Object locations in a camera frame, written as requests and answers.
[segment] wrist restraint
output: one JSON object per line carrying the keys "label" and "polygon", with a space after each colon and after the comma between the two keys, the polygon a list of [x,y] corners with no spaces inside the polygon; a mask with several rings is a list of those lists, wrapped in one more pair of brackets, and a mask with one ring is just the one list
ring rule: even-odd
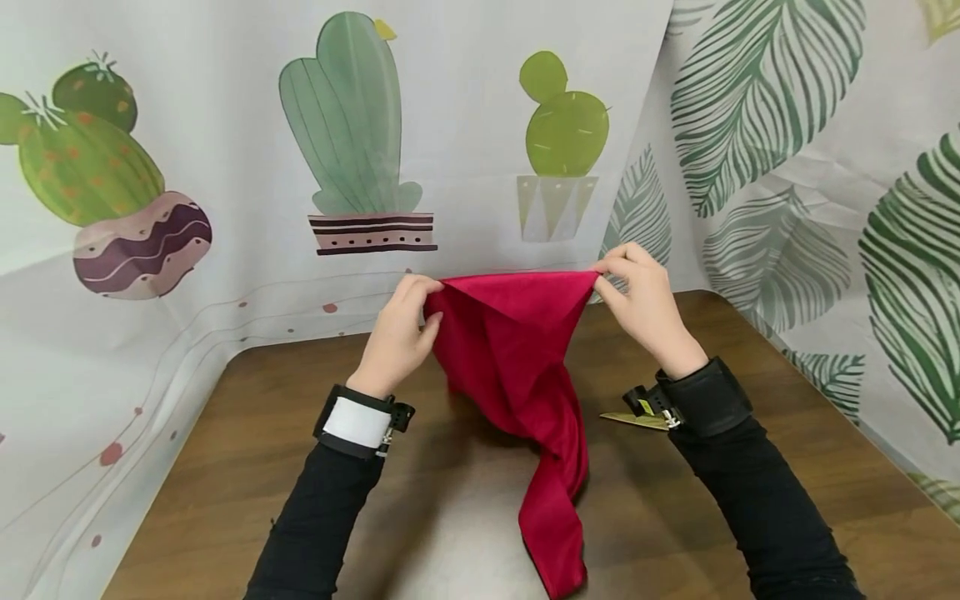
{"label": "wrist restraint", "polygon": [[657,385],[636,386],[623,401],[636,417],[663,417],[667,427],[683,425],[701,438],[730,431],[754,411],[733,373],[719,358],[683,379],[674,381],[657,371]]}
{"label": "wrist restraint", "polygon": [[317,442],[363,460],[385,457],[395,431],[406,431],[417,412],[413,406],[381,400],[335,385],[313,428]]}

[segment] black sleeve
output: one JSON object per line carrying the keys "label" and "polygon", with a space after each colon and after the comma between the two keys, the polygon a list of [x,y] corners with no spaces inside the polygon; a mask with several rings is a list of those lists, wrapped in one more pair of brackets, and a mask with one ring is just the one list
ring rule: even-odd
{"label": "black sleeve", "polygon": [[[725,377],[709,384],[717,396],[743,394]],[[704,387],[697,387],[703,394]],[[709,437],[681,425],[670,440],[716,499],[758,600],[865,597],[817,507],[753,417]]]}
{"label": "black sleeve", "polygon": [[353,524],[382,470],[382,458],[362,460],[315,445],[270,530],[244,600],[329,600]]}

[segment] green cactus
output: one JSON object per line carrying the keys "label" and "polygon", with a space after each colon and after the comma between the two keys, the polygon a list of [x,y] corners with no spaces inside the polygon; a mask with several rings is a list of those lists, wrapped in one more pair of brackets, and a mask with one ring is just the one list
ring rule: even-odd
{"label": "green cactus", "polygon": [[[389,32],[379,22],[380,31]],[[316,56],[280,73],[280,101],[321,189],[325,215],[411,212],[422,189],[399,182],[400,84],[394,55],[369,17],[340,12],[317,39]]]}
{"label": "green cactus", "polygon": [[96,52],[94,58],[60,76],[54,84],[54,105],[75,112],[89,112],[124,132],[136,124],[136,101],[124,78],[113,72],[115,60]]}
{"label": "green cactus", "polygon": [[16,96],[0,93],[0,145],[13,146],[33,127],[30,109]]}
{"label": "green cactus", "polygon": [[34,125],[18,140],[23,177],[67,223],[86,227],[133,214],[163,192],[163,176],[129,133],[89,112],[51,107],[46,98],[28,113]]}
{"label": "green cactus", "polygon": [[520,85],[540,104],[527,126],[527,157],[541,177],[585,176],[610,133],[607,107],[584,91],[566,91],[566,83],[552,52],[537,52],[520,67]]}

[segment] red cloth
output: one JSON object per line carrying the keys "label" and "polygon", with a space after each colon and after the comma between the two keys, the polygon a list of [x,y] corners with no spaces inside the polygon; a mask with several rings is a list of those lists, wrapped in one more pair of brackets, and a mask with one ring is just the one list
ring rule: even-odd
{"label": "red cloth", "polygon": [[540,444],[519,524],[550,598],[587,578],[583,526],[571,498],[587,476],[583,417],[564,366],[594,272],[444,279],[423,312],[444,313],[433,350],[450,389],[497,427]]}

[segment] wooden table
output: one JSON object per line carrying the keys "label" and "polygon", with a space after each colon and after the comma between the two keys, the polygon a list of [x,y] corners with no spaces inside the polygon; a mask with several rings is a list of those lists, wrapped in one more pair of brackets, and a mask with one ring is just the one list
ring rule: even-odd
{"label": "wooden table", "polygon": [[[740,378],[868,596],[960,598],[960,529],[723,300],[696,292],[679,303],[708,353]],[[105,598],[240,598],[313,443],[326,393],[347,378],[365,341],[236,358]],[[650,356],[604,306],[590,306],[567,365],[590,451],[578,505],[589,583],[576,597],[749,598],[726,523],[665,434],[597,418],[624,410],[620,395],[650,382]],[[545,599],[516,524],[535,451],[493,429],[468,401],[447,398],[432,359],[397,395],[417,416],[360,515],[336,598]]]}

